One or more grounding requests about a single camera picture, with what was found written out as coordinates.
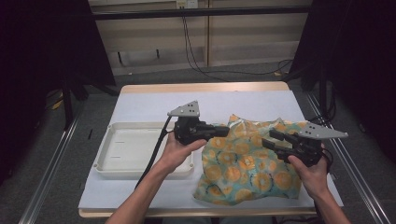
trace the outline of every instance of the white tray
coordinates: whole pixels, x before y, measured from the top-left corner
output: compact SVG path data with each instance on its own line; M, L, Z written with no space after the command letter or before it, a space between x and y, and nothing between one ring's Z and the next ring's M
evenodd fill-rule
M93 167L107 177L139 178L149 163L163 125L160 122L120 122L109 125ZM169 123L168 128L173 127L174 123ZM166 139L167 136L161 143L155 161L163 154ZM192 167L190 155L170 176L188 175Z

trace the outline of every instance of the wall outlet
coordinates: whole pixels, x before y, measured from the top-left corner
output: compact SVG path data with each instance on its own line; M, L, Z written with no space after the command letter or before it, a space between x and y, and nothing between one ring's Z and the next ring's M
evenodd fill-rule
M176 0L176 9L187 8L187 0Z
M198 0L187 0L187 8L198 8Z

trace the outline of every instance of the teal and yellow cloth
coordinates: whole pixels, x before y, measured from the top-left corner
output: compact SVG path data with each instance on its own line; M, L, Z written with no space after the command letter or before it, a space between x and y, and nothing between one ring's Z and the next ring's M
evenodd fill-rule
M235 205L264 197L298 198L301 180L294 168L262 147L262 138L283 147L285 141L269 136L271 129L296 133L306 124L282 119L258 122L230 116L227 137L211 138L202 152L204 173L194 198L220 205Z

